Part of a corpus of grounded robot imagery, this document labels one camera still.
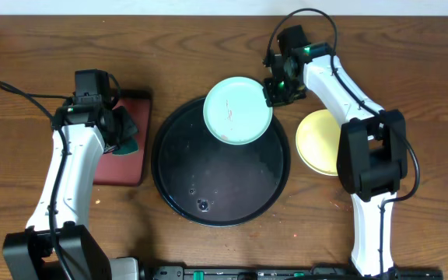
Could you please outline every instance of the red notebook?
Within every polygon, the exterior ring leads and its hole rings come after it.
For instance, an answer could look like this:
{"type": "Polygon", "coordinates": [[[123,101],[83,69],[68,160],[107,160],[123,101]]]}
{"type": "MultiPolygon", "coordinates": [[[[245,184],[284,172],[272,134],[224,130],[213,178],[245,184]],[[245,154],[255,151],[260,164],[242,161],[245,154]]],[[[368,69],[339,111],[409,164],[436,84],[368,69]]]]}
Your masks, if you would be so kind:
{"type": "Polygon", "coordinates": [[[145,92],[127,91],[118,101],[118,106],[124,106],[132,120],[138,127],[138,134],[134,136],[138,150],[127,155],[102,155],[94,174],[94,184],[138,186],[142,181],[145,148],[148,137],[149,116],[152,102],[145,92]]]}

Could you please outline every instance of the wood grain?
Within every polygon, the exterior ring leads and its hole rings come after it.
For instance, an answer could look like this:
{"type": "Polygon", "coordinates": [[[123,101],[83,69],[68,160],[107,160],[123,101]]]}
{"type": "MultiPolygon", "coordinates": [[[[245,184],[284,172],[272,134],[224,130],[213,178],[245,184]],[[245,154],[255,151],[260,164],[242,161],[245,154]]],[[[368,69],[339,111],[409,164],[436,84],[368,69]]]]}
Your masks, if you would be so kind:
{"type": "MultiPolygon", "coordinates": [[[[126,89],[154,92],[148,147],[180,105],[224,78],[263,79],[261,64],[278,17],[0,16],[0,79],[32,93],[67,94],[74,71],[114,73],[126,89]]],[[[395,206],[392,254],[400,266],[443,269],[448,279],[448,18],[336,17],[349,75],[377,103],[400,109],[422,166],[416,197],[395,206]]],[[[320,17],[297,17],[312,41],[333,40],[320,17]]],[[[42,100],[53,109],[59,100],[42,100]]],[[[300,121],[322,104],[309,96],[275,109],[295,147],[300,121]]],[[[0,279],[6,233],[23,230],[51,159],[41,112],[0,90],[0,279]]],[[[147,174],[151,174],[147,165],[147,174]]],[[[413,176],[402,184],[409,191],[413,176]]],[[[306,167],[292,150],[289,182],[261,217],[224,229],[174,214],[151,176],[139,187],[95,186],[90,231],[109,257],[149,264],[309,267],[348,263],[352,203],[336,178],[306,167]]]]}

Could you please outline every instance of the black plate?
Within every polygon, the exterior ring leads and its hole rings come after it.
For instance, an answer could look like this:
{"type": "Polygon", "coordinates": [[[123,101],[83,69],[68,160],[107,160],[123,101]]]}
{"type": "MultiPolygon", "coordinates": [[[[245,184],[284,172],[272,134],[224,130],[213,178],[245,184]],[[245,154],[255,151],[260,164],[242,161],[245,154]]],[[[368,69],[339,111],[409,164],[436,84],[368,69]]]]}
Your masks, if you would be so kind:
{"type": "Polygon", "coordinates": [[[172,113],[155,138],[152,173],[176,212],[208,226],[233,226],[264,213],[289,175],[289,144],[273,116],[267,131],[246,145],[216,139],[203,120],[205,98],[172,113]]]}

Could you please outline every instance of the yellow plate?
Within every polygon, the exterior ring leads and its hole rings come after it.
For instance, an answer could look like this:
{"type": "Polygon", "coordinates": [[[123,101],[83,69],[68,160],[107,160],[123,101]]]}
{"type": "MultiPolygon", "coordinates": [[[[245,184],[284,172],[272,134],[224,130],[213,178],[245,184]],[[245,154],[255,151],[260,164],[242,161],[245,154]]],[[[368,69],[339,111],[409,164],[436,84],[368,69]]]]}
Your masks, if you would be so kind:
{"type": "Polygon", "coordinates": [[[328,110],[309,114],[296,130],[296,149],[303,162],[318,173],[337,176],[340,127],[328,110]]]}

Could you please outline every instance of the white wall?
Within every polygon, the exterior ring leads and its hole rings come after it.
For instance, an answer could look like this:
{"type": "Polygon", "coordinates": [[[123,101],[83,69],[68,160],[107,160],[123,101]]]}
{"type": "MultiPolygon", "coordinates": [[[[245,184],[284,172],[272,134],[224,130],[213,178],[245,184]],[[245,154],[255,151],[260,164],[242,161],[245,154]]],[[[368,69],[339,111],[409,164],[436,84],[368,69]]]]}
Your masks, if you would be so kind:
{"type": "Polygon", "coordinates": [[[448,16],[448,0],[0,0],[0,15],[331,15],[448,16]]]}

